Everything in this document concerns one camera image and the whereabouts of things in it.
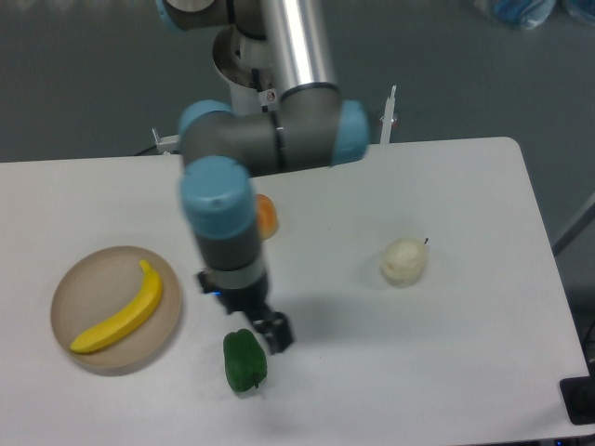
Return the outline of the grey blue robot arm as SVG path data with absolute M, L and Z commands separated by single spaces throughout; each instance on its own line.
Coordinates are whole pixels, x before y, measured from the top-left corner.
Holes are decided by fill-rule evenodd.
M 179 196 L 205 267 L 197 279 L 241 312 L 271 353 L 293 342 L 290 321 L 269 308 L 269 280 L 251 178 L 352 163 L 364 157 L 363 105 L 340 96 L 318 1 L 160 1 L 181 31 L 228 25 L 271 49 L 273 111 L 239 115 L 204 100 L 178 121 Z

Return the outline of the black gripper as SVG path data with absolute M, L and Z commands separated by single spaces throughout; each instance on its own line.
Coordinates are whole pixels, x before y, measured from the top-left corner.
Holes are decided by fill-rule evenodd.
M 196 274 L 196 281 L 204 295 L 215 293 L 217 301 L 228 315 L 235 312 L 243 313 L 253 322 L 255 330 L 265 340 L 270 354 L 280 354 L 294 343 L 294 335 L 289 318 L 280 311 L 271 312 L 267 304 L 269 292 L 268 275 L 264 273 L 255 282 L 244 288 L 218 288 L 207 270 Z

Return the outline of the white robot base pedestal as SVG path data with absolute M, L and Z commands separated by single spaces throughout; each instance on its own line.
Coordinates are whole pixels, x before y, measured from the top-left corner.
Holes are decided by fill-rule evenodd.
M 267 40 L 252 39 L 235 25 L 229 25 L 218 33 L 212 56 L 219 76 L 229 87 L 231 107 L 236 114 L 278 110 Z

